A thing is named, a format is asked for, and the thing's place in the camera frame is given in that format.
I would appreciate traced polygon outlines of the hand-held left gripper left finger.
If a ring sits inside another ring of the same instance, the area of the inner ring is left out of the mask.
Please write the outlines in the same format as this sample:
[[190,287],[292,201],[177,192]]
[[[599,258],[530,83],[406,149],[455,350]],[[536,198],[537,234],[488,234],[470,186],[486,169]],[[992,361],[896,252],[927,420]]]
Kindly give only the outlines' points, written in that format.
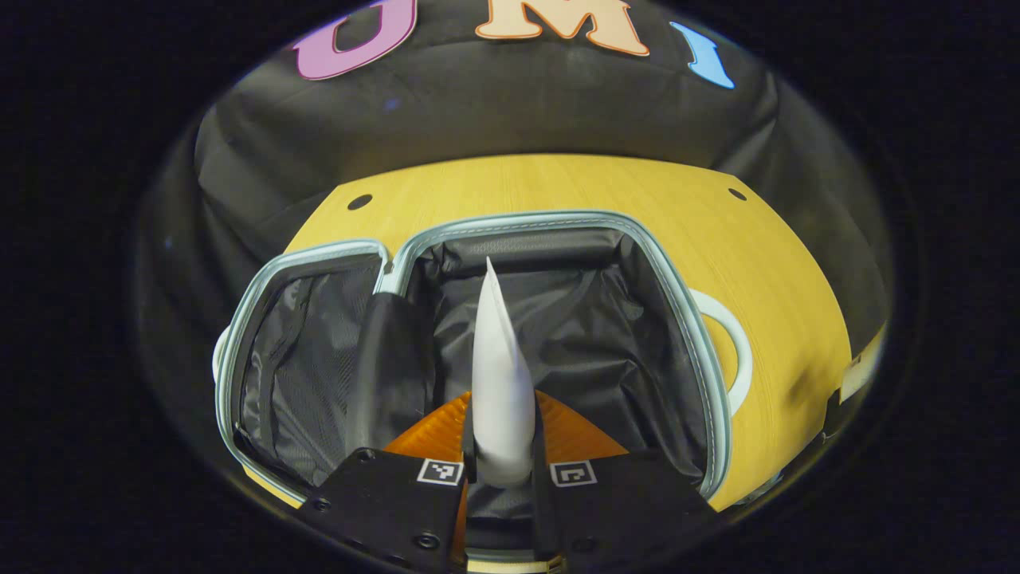
[[469,400],[449,401],[387,448],[357,448],[296,515],[332,542],[396,568],[463,573]]

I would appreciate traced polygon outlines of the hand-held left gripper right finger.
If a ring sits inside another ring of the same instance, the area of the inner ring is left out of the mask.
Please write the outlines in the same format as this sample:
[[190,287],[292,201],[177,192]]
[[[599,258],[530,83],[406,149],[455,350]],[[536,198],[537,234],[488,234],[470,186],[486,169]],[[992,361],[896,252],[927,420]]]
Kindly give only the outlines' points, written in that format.
[[722,528],[720,513],[663,451],[634,453],[536,392],[532,544],[564,573],[634,573]]

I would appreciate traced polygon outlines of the light blue suitcase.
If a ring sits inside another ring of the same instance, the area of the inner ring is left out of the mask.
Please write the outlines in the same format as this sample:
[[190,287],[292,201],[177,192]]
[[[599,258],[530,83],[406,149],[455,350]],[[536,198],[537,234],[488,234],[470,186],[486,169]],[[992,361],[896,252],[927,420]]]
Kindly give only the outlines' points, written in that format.
[[612,211],[446,222],[395,255],[378,239],[344,238],[270,259],[216,342],[219,435],[251,478],[327,539],[296,515],[307,497],[357,448],[387,448],[469,393],[465,570],[376,562],[408,574],[628,574],[564,573],[536,559],[533,467],[517,487],[481,479],[471,381],[487,259],[533,390],[630,453],[663,451],[710,501],[751,384],[749,338],[724,305],[685,286],[663,244]]

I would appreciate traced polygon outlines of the black backdrop cloth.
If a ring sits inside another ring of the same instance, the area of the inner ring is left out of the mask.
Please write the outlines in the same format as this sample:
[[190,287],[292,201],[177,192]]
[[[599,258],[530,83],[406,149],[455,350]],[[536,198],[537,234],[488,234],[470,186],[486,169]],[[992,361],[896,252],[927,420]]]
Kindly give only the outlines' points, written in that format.
[[703,8],[626,0],[649,56],[560,39],[484,40],[484,0],[418,0],[377,61],[307,80],[283,48],[175,129],[132,234],[143,370],[183,441],[233,474],[209,360],[260,265],[340,184],[496,154],[619,154],[742,179],[806,245],[852,353],[892,304],[879,171],[835,110],[779,58]]

